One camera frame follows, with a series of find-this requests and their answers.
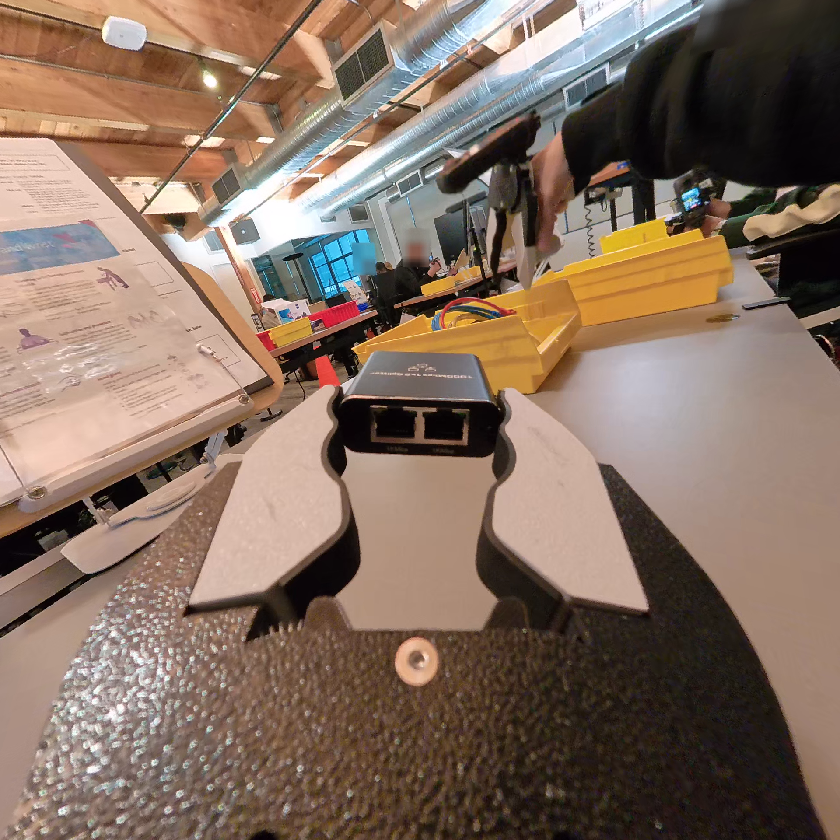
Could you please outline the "black monitor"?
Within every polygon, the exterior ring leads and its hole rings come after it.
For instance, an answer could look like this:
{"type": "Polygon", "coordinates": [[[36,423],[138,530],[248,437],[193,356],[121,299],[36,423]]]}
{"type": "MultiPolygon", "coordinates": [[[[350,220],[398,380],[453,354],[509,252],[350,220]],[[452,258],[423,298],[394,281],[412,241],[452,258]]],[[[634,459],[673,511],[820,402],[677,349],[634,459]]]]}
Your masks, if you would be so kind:
{"type": "Polygon", "coordinates": [[[446,267],[452,266],[467,247],[464,215],[461,209],[434,218],[440,253],[446,267]]]}

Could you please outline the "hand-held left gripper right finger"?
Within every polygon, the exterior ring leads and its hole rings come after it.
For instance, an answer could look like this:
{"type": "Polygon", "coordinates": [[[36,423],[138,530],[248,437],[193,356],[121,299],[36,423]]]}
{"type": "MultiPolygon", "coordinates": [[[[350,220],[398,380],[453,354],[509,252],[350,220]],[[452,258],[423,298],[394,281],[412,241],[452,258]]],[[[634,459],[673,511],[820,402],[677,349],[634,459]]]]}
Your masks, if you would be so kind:
{"type": "Polygon", "coordinates": [[[476,569],[525,627],[561,631],[576,608],[630,616],[648,598],[595,457],[513,388],[500,392],[495,483],[482,515],[476,569]]]}

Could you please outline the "brown board document stand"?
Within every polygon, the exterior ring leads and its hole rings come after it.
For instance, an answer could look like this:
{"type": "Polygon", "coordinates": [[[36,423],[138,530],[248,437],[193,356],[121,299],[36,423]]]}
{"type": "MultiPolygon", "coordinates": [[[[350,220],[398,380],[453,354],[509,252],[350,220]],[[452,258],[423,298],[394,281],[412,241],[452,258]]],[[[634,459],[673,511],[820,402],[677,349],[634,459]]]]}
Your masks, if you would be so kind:
{"type": "Polygon", "coordinates": [[[226,347],[223,362],[233,356],[238,357],[238,362],[227,366],[226,370],[234,374],[234,378],[248,394],[251,404],[235,406],[234,414],[226,416],[225,419],[205,421],[194,417],[187,423],[187,430],[167,432],[162,443],[142,444],[138,454],[121,455],[116,466],[97,465],[94,469],[94,477],[84,479],[80,489],[73,490],[65,498],[56,497],[46,507],[28,512],[19,509],[17,503],[2,506],[1,536],[3,539],[21,529],[32,527],[43,518],[51,517],[58,511],[77,504],[83,497],[95,495],[100,490],[140,473],[198,443],[201,439],[209,437],[216,431],[223,432],[228,426],[261,412],[279,397],[282,387],[282,373],[279,366],[216,280],[190,263],[183,264],[163,237],[153,229],[148,219],[134,209],[78,143],[2,138],[2,154],[6,156],[30,152],[63,153],[80,172],[85,174],[89,182],[96,186],[99,202],[107,206],[104,209],[105,217],[124,220],[126,224],[136,229],[132,237],[143,236],[149,241],[150,248],[154,248],[155,256],[148,256],[143,255],[142,246],[130,245],[128,256],[135,261],[135,264],[139,266],[157,262],[162,264],[171,276],[177,276],[178,280],[172,280],[163,286],[169,295],[183,295],[187,287],[192,289],[192,298],[203,304],[206,314],[201,318],[188,321],[189,326],[197,326],[199,322],[203,324],[199,330],[191,331],[190,336],[197,340],[220,339],[226,347]],[[110,204],[114,206],[113,209],[108,207],[110,204]]]}

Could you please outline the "white ceiling sensor box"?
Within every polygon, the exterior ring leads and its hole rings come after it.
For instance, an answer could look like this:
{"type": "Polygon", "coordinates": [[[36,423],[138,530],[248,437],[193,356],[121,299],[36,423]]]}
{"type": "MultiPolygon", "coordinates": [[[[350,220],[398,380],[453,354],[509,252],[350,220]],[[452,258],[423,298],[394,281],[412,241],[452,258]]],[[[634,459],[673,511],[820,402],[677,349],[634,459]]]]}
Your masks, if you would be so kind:
{"type": "Polygon", "coordinates": [[[147,42],[147,27],[139,21],[120,16],[107,16],[101,24],[101,41],[115,49],[140,51],[147,42]]]}

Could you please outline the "wooden table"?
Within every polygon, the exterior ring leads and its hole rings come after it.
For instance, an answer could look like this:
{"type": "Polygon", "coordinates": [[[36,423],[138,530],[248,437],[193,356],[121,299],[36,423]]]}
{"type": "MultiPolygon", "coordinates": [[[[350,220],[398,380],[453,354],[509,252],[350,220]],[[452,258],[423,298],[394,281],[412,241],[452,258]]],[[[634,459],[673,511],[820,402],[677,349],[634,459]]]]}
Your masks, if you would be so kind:
{"type": "Polygon", "coordinates": [[[498,289],[500,287],[501,280],[496,279],[493,280],[491,274],[487,273],[485,265],[480,265],[482,268],[482,275],[484,279],[480,283],[467,284],[465,287],[461,287],[457,290],[451,290],[450,292],[439,293],[432,297],[422,297],[422,294],[416,297],[405,299],[404,301],[399,301],[393,304],[392,308],[395,310],[410,310],[412,308],[425,308],[432,304],[432,302],[437,300],[442,300],[444,298],[456,298],[458,295],[462,293],[467,293],[469,291],[477,291],[480,295],[489,293],[490,289],[498,289]]]}
{"type": "Polygon", "coordinates": [[[295,339],[269,351],[278,360],[284,373],[294,372],[323,355],[335,355],[349,375],[354,375],[355,363],[352,348],[365,340],[369,322],[378,315],[376,309],[365,311],[355,318],[342,321],[330,328],[295,339]]]}

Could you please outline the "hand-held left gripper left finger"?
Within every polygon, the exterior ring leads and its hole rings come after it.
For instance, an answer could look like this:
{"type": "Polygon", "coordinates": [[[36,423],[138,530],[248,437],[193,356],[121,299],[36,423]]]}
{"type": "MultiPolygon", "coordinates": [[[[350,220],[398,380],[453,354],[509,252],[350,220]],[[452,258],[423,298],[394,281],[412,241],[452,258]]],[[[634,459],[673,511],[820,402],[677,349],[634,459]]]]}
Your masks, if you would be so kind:
{"type": "Polygon", "coordinates": [[[339,386],[320,388],[245,453],[192,589],[192,611],[307,611],[353,579],[361,549],[342,478],[342,396],[339,386]]]}

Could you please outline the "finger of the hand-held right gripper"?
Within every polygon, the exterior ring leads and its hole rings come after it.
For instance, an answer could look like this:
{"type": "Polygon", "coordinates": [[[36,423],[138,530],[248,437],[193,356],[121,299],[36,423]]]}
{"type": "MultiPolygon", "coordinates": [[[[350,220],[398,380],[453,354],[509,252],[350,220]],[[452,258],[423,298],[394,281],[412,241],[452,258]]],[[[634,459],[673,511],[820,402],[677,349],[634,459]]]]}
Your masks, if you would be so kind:
{"type": "Polygon", "coordinates": [[[540,248],[537,218],[521,215],[520,223],[520,285],[524,290],[529,290],[535,277],[538,276],[539,266],[562,249],[564,240],[552,232],[548,248],[540,248]]]}

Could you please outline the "black network switch box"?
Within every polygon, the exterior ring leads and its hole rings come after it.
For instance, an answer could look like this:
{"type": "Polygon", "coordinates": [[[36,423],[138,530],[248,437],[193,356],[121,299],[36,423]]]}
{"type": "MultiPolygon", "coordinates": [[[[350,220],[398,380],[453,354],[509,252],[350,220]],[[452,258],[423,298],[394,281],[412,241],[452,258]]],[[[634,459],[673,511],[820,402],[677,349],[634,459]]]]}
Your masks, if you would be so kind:
{"type": "Polygon", "coordinates": [[[335,411],[344,446],[360,454],[484,458],[501,410],[471,353],[375,351],[335,411]]]}

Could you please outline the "silver ventilation duct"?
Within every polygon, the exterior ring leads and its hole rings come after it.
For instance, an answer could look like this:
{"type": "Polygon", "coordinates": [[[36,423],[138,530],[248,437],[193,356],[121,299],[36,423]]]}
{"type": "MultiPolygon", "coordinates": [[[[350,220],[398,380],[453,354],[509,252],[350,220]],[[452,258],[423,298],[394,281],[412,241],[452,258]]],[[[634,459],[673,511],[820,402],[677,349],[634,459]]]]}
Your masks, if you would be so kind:
{"type": "MultiPolygon", "coordinates": [[[[228,224],[250,214],[275,195],[284,179],[302,170],[316,154],[358,129],[389,104],[396,104],[414,82],[440,68],[456,51],[479,40],[496,24],[512,23],[515,12],[532,2],[427,2],[405,25],[375,27],[342,57],[333,70],[335,86],[244,169],[231,169],[214,185],[216,197],[203,205],[206,226],[228,224]]],[[[607,57],[625,41],[670,20],[688,2],[575,2],[549,27],[508,51],[457,91],[437,100],[401,130],[357,155],[345,174],[335,171],[303,197],[305,208],[343,209],[362,186],[393,161],[418,151],[424,137],[449,120],[467,114],[471,102],[482,108],[504,85],[517,86],[531,72],[560,66],[560,76],[607,57]]]]}

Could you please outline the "printed instruction sheet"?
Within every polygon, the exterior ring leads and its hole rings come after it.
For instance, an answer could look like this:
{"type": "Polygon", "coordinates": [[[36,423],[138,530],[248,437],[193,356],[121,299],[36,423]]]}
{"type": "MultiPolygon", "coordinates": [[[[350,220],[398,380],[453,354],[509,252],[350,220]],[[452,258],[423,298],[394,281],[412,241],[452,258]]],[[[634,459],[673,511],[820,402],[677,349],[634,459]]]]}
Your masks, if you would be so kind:
{"type": "Polygon", "coordinates": [[[52,140],[2,138],[2,505],[230,425],[272,383],[154,232],[52,140]]]}

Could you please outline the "person's right forearm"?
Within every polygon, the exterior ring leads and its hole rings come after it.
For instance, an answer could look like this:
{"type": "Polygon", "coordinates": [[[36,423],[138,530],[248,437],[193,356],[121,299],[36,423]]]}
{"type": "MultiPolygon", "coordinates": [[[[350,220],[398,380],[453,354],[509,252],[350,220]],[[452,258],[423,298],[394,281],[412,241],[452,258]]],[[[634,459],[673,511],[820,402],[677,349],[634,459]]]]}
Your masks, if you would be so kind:
{"type": "Polygon", "coordinates": [[[838,2],[743,2],[647,45],[562,123],[579,193],[607,164],[751,186],[837,183],[838,2]]]}

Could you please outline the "person's right hand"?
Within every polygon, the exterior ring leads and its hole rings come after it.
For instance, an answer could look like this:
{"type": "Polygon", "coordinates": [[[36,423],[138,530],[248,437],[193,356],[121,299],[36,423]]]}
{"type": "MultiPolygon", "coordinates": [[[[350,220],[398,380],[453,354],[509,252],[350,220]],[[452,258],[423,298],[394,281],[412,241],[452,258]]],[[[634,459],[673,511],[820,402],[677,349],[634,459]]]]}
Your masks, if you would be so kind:
{"type": "Polygon", "coordinates": [[[554,242],[558,216],[575,197],[574,176],[561,133],[534,156],[532,173],[538,201],[537,249],[543,256],[551,256],[559,248],[554,242]]]}

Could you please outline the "grey desk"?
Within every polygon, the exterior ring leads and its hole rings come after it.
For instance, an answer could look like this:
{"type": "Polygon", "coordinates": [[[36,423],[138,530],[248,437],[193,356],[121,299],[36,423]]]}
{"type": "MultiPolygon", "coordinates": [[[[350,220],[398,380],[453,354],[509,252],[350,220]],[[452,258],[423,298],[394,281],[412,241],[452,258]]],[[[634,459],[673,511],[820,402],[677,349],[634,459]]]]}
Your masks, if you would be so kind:
{"type": "MultiPolygon", "coordinates": [[[[613,466],[713,580],[759,654],[838,838],[838,370],[742,257],[717,304],[582,329],[532,400],[613,466]],[[740,319],[712,324],[734,312],[740,319]]],[[[488,459],[349,453],[356,629],[478,627],[488,459]]]]}

